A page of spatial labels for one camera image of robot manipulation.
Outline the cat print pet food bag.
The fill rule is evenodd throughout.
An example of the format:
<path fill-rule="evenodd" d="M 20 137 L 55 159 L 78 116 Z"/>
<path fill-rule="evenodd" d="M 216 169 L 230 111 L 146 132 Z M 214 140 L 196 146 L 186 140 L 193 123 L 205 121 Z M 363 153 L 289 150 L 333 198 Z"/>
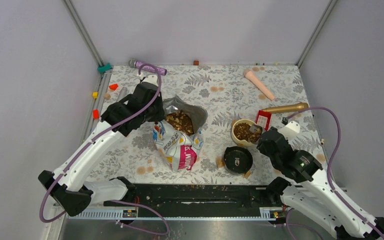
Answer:
<path fill-rule="evenodd" d="M 202 128 L 204 127 L 208 113 L 198 105 L 191 105 L 183 101 L 179 96 L 163 100 L 164 119 L 153 125 L 153 141 L 166 160 L 172 171 L 190 171 L 197 161 L 204 144 Z M 168 114 L 182 110 L 191 118 L 194 134 L 175 130 L 167 121 Z"/>

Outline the metal food scoop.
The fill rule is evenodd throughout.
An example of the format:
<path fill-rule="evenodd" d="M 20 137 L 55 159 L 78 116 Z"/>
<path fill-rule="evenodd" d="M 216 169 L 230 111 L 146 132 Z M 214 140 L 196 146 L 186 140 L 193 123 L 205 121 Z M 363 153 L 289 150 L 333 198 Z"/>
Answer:
<path fill-rule="evenodd" d="M 259 125 L 256 125 L 256 124 L 252 124 L 250 127 L 249 127 L 249 131 L 251 133 L 262 133 L 263 132 L 263 128 Z"/>

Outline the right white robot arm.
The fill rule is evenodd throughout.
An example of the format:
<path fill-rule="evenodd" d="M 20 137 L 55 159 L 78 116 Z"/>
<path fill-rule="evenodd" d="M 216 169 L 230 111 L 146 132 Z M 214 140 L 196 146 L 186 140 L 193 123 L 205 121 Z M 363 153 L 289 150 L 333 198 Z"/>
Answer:
<path fill-rule="evenodd" d="M 301 127 L 291 121 L 271 127 L 259 137 L 256 148 L 269 157 L 282 173 L 268 186 L 267 201 L 282 203 L 319 224 L 337 240 L 377 240 L 384 238 L 384 218 L 375 217 L 350 199 L 334 182 L 321 163 L 305 150 L 293 149 L 289 141 Z"/>

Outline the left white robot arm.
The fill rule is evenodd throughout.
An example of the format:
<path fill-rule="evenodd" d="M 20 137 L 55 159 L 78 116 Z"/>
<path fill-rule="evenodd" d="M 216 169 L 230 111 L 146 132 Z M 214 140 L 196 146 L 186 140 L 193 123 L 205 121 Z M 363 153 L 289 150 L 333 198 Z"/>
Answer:
<path fill-rule="evenodd" d="M 133 185 L 125 177 L 95 182 L 87 178 L 107 152 L 133 130 L 143 123 L 163 119 L 161 87 L 161 79 L 142 80 L 132 94 L 107 108 L 92 133 L 68 160 L 53 171 L 43 170 L 39 174 L 38 180 L 46 189 L 39 213 L 42 222 L 48 222 L 43 215 L 48 197 L 71 217 L 95 203 L 116 200 L 128 206 L 134 202 Z"/>

